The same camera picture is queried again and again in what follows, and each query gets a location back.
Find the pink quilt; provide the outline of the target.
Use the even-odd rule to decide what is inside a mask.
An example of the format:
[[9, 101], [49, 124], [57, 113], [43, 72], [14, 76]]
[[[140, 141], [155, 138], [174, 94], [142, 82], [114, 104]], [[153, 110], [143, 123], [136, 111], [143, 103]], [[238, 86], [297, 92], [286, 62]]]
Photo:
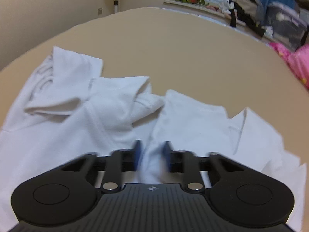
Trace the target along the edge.
[[309, 49], [308, 44], [301, 46], [295, 52], [290, 51], [281, 43], [268, 44], [288, 65], [292, 73], [308, 89], [309, 88]]

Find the white small garment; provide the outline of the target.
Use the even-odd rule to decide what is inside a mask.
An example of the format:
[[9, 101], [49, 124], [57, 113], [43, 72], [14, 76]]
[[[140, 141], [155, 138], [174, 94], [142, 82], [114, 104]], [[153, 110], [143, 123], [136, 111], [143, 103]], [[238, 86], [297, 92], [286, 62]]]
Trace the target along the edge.
[[288, 225], [301, 231], [306, 165], [249, 108], [229, 118], [222, 106], [174, 90], [151, 91], [148, 77], [103, 78], [103, 61], [54, 47], [35, 69], [1, 127], [1, 231], [17, 224], [10, 198], [24, 181], [88, 152], [106, 156], [142, 141], [135, 183], [172, 183], [160, 148], [198, 156], [218, 152], [287, 185], [295, 197]]

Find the pile of clothes on sill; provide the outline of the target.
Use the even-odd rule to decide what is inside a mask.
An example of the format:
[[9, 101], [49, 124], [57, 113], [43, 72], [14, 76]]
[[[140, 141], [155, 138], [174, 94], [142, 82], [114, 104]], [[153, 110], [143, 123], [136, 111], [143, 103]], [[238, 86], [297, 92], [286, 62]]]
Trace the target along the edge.
[[230, 16], [230, 27], [236, 28], [237, 21], [242, 21], [259, 37], [265, 34], [264, 8], [260, 0], [222, 0], [221, 12]]

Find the clear plastic storage bin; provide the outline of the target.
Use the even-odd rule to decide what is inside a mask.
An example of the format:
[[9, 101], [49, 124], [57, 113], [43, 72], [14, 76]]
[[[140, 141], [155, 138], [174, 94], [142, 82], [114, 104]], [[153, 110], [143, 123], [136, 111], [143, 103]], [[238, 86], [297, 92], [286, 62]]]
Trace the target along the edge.
[[300, 19], [299, 14], [280, 2], [267, 6], [264, 24], [272, 27], [276, 40], [293, 51], [302, 46], [308, 31], [307, 23]]

